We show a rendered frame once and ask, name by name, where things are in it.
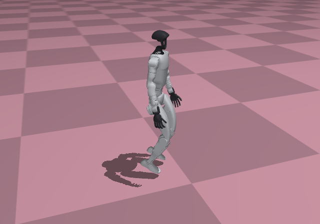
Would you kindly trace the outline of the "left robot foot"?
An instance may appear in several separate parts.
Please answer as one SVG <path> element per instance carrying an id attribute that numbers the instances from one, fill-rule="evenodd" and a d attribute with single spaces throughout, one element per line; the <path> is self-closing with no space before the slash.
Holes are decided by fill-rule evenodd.
<path id="1" fill-rule="evenodd" d="M 153 147 L 151 146 L 151 147 L 149 147 L 149 148 L 147 149 L 147 152 L 149 152 L 150 154 L 152 154 L 152 150 L 153 150 Z M 161 159 L 161 160 L 165 160 L 165 159 L 166 159 L 166 157 L 165 157 L 163 154 L 161 154 L 158 158 Z"/>

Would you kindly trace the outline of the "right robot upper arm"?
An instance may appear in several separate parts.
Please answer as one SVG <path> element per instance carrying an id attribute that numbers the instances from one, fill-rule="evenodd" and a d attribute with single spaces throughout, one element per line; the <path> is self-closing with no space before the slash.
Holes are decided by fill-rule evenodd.
<path id="1" fill-rule="evenodd" d="M 155 86 L 156 84 L 153 82 L 153 80 L 156 77 L 156 70 L 159 67 L 159 58 L 157 57 L 152 57 L 149 61 L 148 61 L 148 75 L 147 75 L 147 89 L 148 89 L 148 85 L 153 83 Z M 155 87 L 156 88 L 156 87 Z"/>

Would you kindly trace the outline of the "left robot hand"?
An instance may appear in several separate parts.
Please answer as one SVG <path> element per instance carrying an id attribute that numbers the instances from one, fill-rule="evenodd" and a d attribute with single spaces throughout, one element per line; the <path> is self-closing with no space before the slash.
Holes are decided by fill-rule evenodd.
<path id="1" fill-rule="evenodd" d="M 176 107 L 176 104 L 177 104 L 177 107 L 179 107 L 178 106 L 178 103 L 179 103 L 179 105 L 181 105 L 180 104 L 180 102 L 179 102 L 179 100 L 178 100 L 178 98 L 180 99 L 180 101 L 182 101 L 182 99 L 177 95 L 177 94 L 175 94 L 175 91 L 174 91 L 174 89 L 172 88 L 172 90 L 173 90 L 173 93 L 169 93 L 169 95 L 170 95 L 170 99 L 171 99 L 171 101 L 172 101 L 172 104 L 173 104 L 173 101 L 174 101 L 174 104 L 173 105 L 175 105 L 175 107 Z M 175 103 L 175 101 L 176 101 L 176 103 Z M 178 102 L 177 102 L 178 101 Z"/>

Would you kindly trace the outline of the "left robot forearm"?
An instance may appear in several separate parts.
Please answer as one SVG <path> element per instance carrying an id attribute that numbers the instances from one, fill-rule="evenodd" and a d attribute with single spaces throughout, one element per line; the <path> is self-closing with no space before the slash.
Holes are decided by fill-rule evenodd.
<path id="1" fill-rule="evenodd" d="M 170 74 L 167 75 L 166 89 L 168 90 L 169 93 L 173 93 L 172 84 L 171 84 L 171 81 L 170 81 Z"/>

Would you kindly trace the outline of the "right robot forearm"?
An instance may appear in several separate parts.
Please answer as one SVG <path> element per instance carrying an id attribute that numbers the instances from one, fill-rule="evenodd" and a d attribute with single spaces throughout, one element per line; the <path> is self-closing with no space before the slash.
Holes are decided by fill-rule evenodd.
<path id="1" fill-rule="evenodd" d="M 152 107 L 153 112 L 157 112 L 157 106 L 159 106 L 155 90 L 156 87 L 153 83 L 148 85 L 148 96 L 150 98 L 150 105 Z"/>

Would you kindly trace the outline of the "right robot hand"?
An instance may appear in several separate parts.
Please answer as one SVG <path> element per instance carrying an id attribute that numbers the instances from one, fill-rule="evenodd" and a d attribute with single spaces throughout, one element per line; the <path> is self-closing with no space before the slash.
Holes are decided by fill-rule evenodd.
<path id="1" fill-rule="evenodd" d="M 161 117 L 161 115 L 159 114 L 160 113 L 160 109 L 159 109 L 159 107 L 157 106 L 157 112 L 153 112 L 153 114 L 154 114 L 154 117 L 153 117 L 153 121 L 154 121 L 154 126 L 156 127 L 156 128 L 165 128 L 165 126 L 163 125 L 163 123 L 162 123 L 162 120 L 165 122 L 165 123 L 167 123 L 162 117 Z M 161 126 L 162 125 L 162 126 Z"/>

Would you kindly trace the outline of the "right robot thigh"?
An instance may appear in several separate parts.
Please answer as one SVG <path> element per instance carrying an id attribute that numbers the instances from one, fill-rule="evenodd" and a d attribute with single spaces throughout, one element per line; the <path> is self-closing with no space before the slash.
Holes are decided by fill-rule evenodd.
<path id="1" fill-rule="evenodd" d="M 170 123 L 169 123 L 169 119 L 164 111 L 164 109 L 162 108 L 162 106 L 158 103 L 158 106 L 159 106 L 159 110 L 160 110 L 160 115 L 161 117 L 166 121 L 166 123 L 162 120 L 162 123 L 163 125 L 165 126 L 165 128 L 163 127 L 162 129 L 160 128 L 160 131 L 162 132 L 162 134 L 160 135 L 159 139 L 161 137 L 165 137 L 165 139 L 167 139 L 168 143 L 170 141 L 170 138 L 171 138 L 171 127 L 170 127 Z M 151 102 L 149 103 L 149 106 L 147 106 L 147 112 L 150 114 L 150 115 L 153 115 L 153 111 L 152 111 L 152 107 L 151 107 Z M 159 126 L 159 125 L 158 125 Z M 161 125 L 162 126 L 162 125 Z M 158 140 L 159 140 L 158 139 Z M 168 144 L 167 143 L 167 144 Z"/>

